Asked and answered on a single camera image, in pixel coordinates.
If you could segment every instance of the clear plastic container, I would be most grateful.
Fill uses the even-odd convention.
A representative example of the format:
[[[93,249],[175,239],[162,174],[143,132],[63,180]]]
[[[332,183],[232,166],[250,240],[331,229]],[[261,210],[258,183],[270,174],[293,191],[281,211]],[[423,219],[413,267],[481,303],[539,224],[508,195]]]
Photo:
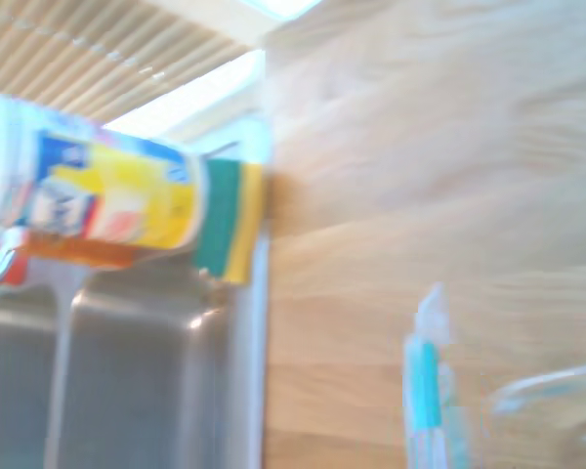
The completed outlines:
[[[422,301],[405,340],[409,469],[586,469],[586,311],[579,317],[576,303],[556,301],[553,291],[546,300],[535,292],[533,301],[549,308],[532,303],[527,313],[500,289],[447,290],[446,298],[433,290],[432,316],[425,313],[430,297]],[[436,346],[435,379],[425,371],[428,362],[408,355],[417,350],[408,345],[413,336]],[[409,384],[416,379],[436,380],[435,404]],[[422,406],[413,395],[426,397],[424,415],[439,407],[441,420],[413,425]],[[438,441],[443,457],[430,450],[440,447]]]

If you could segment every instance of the wood grain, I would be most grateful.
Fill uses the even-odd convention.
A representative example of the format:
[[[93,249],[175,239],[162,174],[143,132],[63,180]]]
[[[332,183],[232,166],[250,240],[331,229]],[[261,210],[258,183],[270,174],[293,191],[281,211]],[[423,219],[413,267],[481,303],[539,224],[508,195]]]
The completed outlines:
[[[586,0],[324,0],[266,48],[266,467],[405,467],[401,343],[442,280],[474,460],[585,469],[556,419],[586,402],[488,410],[586,363]]]

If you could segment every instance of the orange object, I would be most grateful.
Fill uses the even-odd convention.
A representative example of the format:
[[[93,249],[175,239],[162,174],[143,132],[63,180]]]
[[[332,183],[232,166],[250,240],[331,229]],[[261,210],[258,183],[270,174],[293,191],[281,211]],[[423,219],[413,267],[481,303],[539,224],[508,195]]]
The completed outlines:
[[[21,247],[24,255],[112,269],[132,266],[139,252],[140,249],[123,244],[77,237],[60,238],[42,233],[28,234],[26,243]]]
[[[22,285],[26,280],[28,273],[28,256],[18,252],[11,269],[4,278],[4,282],[9,285]]]

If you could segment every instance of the sink basin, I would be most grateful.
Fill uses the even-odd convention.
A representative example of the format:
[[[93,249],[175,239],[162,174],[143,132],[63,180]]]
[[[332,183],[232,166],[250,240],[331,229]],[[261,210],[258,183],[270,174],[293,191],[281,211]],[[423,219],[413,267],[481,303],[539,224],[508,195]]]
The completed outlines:
[[[56,337],[49,288],[0,297],[0,469],[43,467]]]
[[[30,269],[0,294],[0,469],[260,467],[263,279],[214,289],[185,256]]]

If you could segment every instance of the blue label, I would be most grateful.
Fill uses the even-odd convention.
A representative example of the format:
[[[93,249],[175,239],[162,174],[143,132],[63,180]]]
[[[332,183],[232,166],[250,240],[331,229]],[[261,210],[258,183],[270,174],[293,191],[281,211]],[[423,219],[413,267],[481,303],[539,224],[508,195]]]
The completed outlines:
[[[54,166],[85,169],[89,167],[89,160],[89,149],[86,145],[55,139],[42,132],[39,136],[37,182],[50,176]]]
[[[164,145],[158,144],[151,140],[141,140],[142,152],[147,156],[152,156],[157,159],[169,161],[170,165],[167,169],[167,180],[172,183],[189,184],[190,177],[188,175],[187,163],[183,154],[176,149],[170,149]]]

